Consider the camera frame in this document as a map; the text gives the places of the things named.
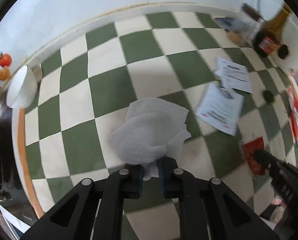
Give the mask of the white medicine sachet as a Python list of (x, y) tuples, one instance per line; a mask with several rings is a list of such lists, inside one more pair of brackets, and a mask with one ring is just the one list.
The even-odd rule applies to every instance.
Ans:
[(237, 89), (252, 94), (249, 72), (245, 66), (221, 57), (216, 58), (216, 64), (215, 74), (221, 79), (222, 86), (225, 89), (230, 93)]
[(195, 109), (195, 114), (210, 126), (235, 136), (243, 103), (242, 95), (210, 83)]

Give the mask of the white rice cooker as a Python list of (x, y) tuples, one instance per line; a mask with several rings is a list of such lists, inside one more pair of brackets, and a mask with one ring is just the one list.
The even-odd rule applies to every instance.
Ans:
[(298, 17), (294, 13), (284, 25), (281, 44), (273, 58), (286, 74), (298, 71)]

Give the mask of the white tissue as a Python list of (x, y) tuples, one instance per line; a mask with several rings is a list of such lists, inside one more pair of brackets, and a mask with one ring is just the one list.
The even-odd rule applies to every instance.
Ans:
[(125, 122), (109, 139), (118, 158), (129, 165), (141, 165), (144, 180), (159, 176), (157, 160), (178, 159), (185, 140), (189, 110), (160, 98), (143, 98), (128, 107)]

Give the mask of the white bowl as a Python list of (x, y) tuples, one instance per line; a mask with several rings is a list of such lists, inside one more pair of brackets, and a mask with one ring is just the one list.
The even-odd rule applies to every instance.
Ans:
[(32, 70), (25, 64), (11, 79), (6, 103), (9, 108), (27, 108), (37, 93), (38, 82)]

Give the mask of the small red snack packet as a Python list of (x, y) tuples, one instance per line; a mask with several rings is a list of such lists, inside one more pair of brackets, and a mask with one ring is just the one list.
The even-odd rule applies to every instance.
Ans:
[(257, 150), (264, 150), (263, 137), (258, 137), (253, 141), (245, 143), (242, 145), (242, 150), (244, 153), (245, 160), (248, 163), (248, 167), (252, 174), (256, 176), (264, 176), (266, 174), (265, 168), (263, 168), (259, 163), (256, 162), (254, 156)]

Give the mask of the small dark green scrap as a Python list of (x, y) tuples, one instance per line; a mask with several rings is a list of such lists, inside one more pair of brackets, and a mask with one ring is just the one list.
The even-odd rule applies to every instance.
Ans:
[(264, 90), (262, 92), (262, 96), (268, 105), (271, 105), (275, 102), (274, 94), (270, 90)]

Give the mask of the brown sauce bottle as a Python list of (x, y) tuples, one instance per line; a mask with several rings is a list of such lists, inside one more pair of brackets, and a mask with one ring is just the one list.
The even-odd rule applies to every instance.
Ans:
[(291, 12), (291, 8), (284, 2), (274, 18), (261, 25), (252, 43), (259, 56), (267, 57), (279, 48), (281, 33)]

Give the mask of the green checkered tablecloth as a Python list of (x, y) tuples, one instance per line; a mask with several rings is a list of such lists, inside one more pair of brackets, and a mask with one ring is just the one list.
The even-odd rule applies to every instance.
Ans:
[[(235, 136), (194, 115), (207, 85), (217, 83), (217, 57), (244, 65), (250, 74), (252, 94), (243, 93)], [(239, 144), (263, 137), (274, 156), (298, 163), (288, 77), (250, 45), (233, 44), (209, 14), (161, 12), (117, 21), (54, 51), (41, 67), (41, 84), (24, 115), (30, 195), (38, 215), (81, 179), (104, 179), (122, 167), (109, 136), (124, 123), (129, 104), (146, 97), (189, 110), (191, 138), (179, 165), (198, 178), (221, 178), (257, 214), (274, 198), (271, 180), (251, 174)], [(271, 105), (264, 90), (274, 94)]]

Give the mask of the brown lidded glass jar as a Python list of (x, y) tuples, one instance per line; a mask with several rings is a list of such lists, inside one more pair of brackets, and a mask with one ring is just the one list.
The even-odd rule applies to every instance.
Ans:
[(260, 13), (248, 5), (243, 3), (236, 19), (234, 20), (232, 31), (238, 34), (242, 41), (247, 41), (259, 26), (261, 20)]

